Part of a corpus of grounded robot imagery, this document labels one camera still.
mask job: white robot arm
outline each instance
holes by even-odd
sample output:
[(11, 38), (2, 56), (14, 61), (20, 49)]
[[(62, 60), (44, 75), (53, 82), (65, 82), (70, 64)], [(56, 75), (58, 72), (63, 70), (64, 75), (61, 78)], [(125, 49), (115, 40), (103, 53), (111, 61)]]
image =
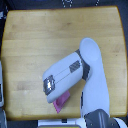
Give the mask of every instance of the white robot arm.
[(3, 96), (3, 77), (2, 77), (2, 65), (0, 61), (0, 127), (7, 128), (6, 114), (3, 110), (4, 96)]
[(55, 63), (43, 74), (48, 103), (52, 103), (82, 78), (86, 84), (81, 95), (81, 118), (76, 120), (76, 124), (81, 127), (86, 125), (87, 128), (121, 127), (118, 120), (110, 118), (102, 56), (98, 45), (90, 38), (84, 38), (79, 50)]

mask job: dark floor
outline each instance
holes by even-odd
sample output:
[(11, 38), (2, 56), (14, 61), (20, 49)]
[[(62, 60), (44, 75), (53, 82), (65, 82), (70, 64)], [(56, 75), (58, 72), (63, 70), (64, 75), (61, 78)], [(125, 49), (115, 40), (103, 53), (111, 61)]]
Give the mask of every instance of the dark floor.
[[(97, 0), (73, 0), (72, 8), (95, 6)], [(117, 5), (119, 8), (126, 46), (128, 50), (128, 0), (99, 0), (97, 6)], [(0, 46), (2, 43), (2, 34), (4, 23), (6, 20), (7, 7), (9, 10), (18, 9), (47, 9), (47, 8), (63, 8), (61, 0), (0, 0)], [(127, 124), (127, 117), (122, 117)], [(36, 128), (37, 121), (8, 121), (8, 128)]]

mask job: wood grain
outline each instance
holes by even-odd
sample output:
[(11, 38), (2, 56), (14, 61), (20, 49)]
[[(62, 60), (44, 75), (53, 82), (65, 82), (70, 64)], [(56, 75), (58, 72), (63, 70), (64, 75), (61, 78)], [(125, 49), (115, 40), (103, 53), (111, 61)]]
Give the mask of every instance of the wood grain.
[(7, 119), (80, 117), (85, 82), (70, 89), (59, 114), (43, 93), (43, 72), (79, 48), (82, 38), (99, 45), (110, 96), (111, 116), (127, 113), (127, 61), (122, 25), (116, 7), (10, 11), (2, 44)]

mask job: wooden table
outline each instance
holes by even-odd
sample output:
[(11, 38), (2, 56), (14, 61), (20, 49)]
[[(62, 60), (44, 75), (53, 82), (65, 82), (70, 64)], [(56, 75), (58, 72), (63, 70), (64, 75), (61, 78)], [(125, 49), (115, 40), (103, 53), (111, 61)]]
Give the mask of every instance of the wooden table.
[(2, 44), (5, 111), (7, 119), (80, 117), (81, 80), (57, 114), (43, 92), (42, 75), (53, 63), (91, 37), (103, 57), (111, 116), (127, 113), (126, 46), (117, 7), (10, 11)]

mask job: pink object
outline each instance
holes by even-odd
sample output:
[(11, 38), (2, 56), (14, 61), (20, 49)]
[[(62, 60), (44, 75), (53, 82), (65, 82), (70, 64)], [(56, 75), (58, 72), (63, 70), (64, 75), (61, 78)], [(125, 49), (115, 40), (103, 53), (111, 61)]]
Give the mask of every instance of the pink object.
[(57, 113), (59, 113), (61, 111), (62, 107), (64, 106), (65, 102), (67, 101), (67, 99), (69, 97), (70, 97), (70, 93), (69, 93), (69, 91), (66, 91), (57, 100), (55, 100), (53, 102), (53, 105), (54, 105)]

